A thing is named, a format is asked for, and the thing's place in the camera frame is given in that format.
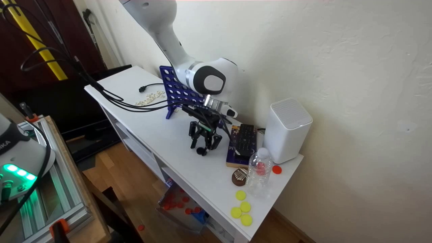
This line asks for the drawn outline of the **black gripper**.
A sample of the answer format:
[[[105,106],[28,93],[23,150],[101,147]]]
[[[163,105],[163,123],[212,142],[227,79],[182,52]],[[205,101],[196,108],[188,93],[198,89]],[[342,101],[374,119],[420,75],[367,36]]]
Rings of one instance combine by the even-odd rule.
[[[220,112],[201,104],[184,104],[182,111],[186,112],[189,116],[194,117],[194,121],[192,121],[189,125],[192,148],[196,147],[203,128],[205,132],[209,132],[205,136],[205,148],[215,150],[221,142],[221,135],[217,135],[216,129],[220,128],[225,133],[228,133],[231,117],[236,116],[236,111],[231,108],[228,104],[223,104]]]

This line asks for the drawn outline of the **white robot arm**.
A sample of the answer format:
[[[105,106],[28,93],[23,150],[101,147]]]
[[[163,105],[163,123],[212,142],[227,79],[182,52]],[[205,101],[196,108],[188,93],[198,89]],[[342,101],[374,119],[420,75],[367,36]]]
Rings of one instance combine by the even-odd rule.
[[[227,58],[201,62],[192,58],[178,40],[173,23],[177,15],[176,0],[119,0],[126,11],[154,39],[176,70],[184,86],[204,94],[204,105],[220,111],[223,102],[217,100],[225,86],[236,78],[238,65]]]

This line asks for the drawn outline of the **white robot base green light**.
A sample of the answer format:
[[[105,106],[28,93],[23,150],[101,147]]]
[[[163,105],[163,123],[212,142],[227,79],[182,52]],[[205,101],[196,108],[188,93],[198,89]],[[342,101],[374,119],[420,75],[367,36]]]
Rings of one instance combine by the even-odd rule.
[[[46,140],[26,133],[16,123],[0,115],[0,202],[22,197],[34,182],[46,174],[55,152]]]

